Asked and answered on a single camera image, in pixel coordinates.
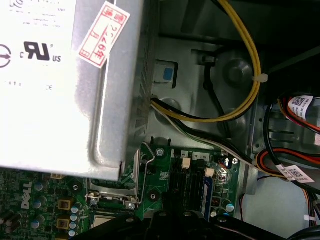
capacitor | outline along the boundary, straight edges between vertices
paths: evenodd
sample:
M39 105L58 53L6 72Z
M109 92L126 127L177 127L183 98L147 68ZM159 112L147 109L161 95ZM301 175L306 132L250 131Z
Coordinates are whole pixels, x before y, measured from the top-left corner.
M14 211L7 211L3 216L0 216L0 224L4 224L9 218L14 215Z
M20 213L16 213L10 219L8 219L8 221L6 221L5 225L7 225L8 227L11 227L16 222L18 222L21 219L21 217L22 215Z
M231 201L228 200L228 199L226 199L226 200L224 200L224 201L222 202L222 207L225 208L228 204L231 204Z
M46 202L47 202L46 197L45 196L40 196L36 200L34 200L32 206L33 206L34 209L39 209L39 208L43 207L46 204Z
M72 222L76 222L76 221L78 220L78 216L75 215L75 214L72 214L72 215L70 216L70 220L71 220Z
M77 226L77 224L75 222L70 222L69 228L74 231L77 231L79 229L79 227Z
M40 227L41 224L44 224L45 217L42 215L38 215L32 222L31 222L31 228L37 229Z
M79 214L79 211L82 209L82 204L80 202L77 202L73 207L71 208L71 212L73 214Z
M76 232L74 230L69 231L69 236L74 237L76 235Z
M225 215L225 214L229 215L229 213L227 212L227 210L225 210L224 208L219 209L218 215Z
M212 212L210 213L210 217L214 218L215 216L217 216L217 211L216 210L212 210Z
M5 232L7 234L13 233L20 226L21 226L21 222L20 221L16 221L15 223L12 224L12 226L7 227L5 229Z
M228 213L232 213L235 210L235 206L232 203L229 203L227 206L225 206L225 210Z
M48 186L48 182L47 181L37 181L35 184L34 184L34 189L37 191L37 192L40 192L42 191L43 189L46 189Z

motherboard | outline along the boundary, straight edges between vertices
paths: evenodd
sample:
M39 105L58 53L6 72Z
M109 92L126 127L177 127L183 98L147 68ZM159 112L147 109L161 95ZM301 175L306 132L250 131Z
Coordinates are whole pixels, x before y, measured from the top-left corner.
M2 169L1 240L68 240L122 215L140 219L175 192L209 221L233 216L238 160L221 150L142 145L117 182Z

white wire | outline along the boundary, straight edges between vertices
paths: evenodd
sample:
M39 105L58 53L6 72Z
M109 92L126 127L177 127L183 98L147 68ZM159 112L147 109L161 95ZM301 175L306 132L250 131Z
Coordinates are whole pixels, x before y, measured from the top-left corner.
M194 136L190 133L187 133L187 132L184 132L182 131L167 115L165 115L164 113L162 113L160 110L158 110L155 106L151 105L152 108L158 112L159 114L161 114L165 119L168 120L168 122L178 131L180 132L181 134L187 136L188 138L196 141L196 142L199 142L201 144L204 144L204 145L208 145L208 146L211 146L211 147L218 147L224 151L226 151L227 153L231 154L232 156L234 156L235 158L237 158L238 160L240 160L241 162L247 164L248 166L254 168L254 169L257 169L259 170L257 167L255 167L253 164L247 162L246 160L244 160L242 157L240 157L237 153L235 153L234 151L232 151L230 148L218 143L218 142L215 142L215 141L211 141L211 140L207 140L207 139L203 139L203 138L200 138L200 137L197 137L197 136Z

silver power supply casing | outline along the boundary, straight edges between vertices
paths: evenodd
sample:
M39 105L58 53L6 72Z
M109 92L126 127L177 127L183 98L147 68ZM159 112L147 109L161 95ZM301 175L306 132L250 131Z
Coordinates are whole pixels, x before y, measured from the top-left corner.
M77 54L104 3L76 1L72 55ZM21 99L17 94L14 103L5 96L0 98L1 167L119 179L144 140L148 125L159 2L117 0L116 6L130 13L130 18L110 53L108 68L107 64L99 69L71 58L67 68L72 74L66 77L66 84L56 86L61 94L52 97L55 104L49 105L49 110L17 104L26 100L25 94ZM46 98L37 101L45 108Z

green circuit board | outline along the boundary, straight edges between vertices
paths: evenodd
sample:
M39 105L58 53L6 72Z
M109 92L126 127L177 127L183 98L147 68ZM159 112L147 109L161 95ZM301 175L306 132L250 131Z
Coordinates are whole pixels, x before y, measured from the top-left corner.
M236 205L239 164L226 168L220 162L222 155L218 150L156 145L151 149L154 153L161 149L163 154L147 166L145 186L145 162L152 158L145 146L141 148L137 185L133 159L118 182L72 176L54 179L57 176L49 173L2 169L0 222L3 219L4 223L0 224L0 239L64 240L88 231L98 221L106 222L120 215L135 215L143 220L148 211L162 209L162 193L173 189L181 191L188 210L233 216L233 211L226 211L224 202ZM181 162L188 158L189 169L181 169ZM214 169L214 175L209 177L212 179L210 196L205 193L204 168ZM92 205L86 197L90 192L88 181L111 189L132 190L136 186L137 198L142 198L142 203L128 209L123 198L109 197ZM7 226L6 221L12 218L12 225Z

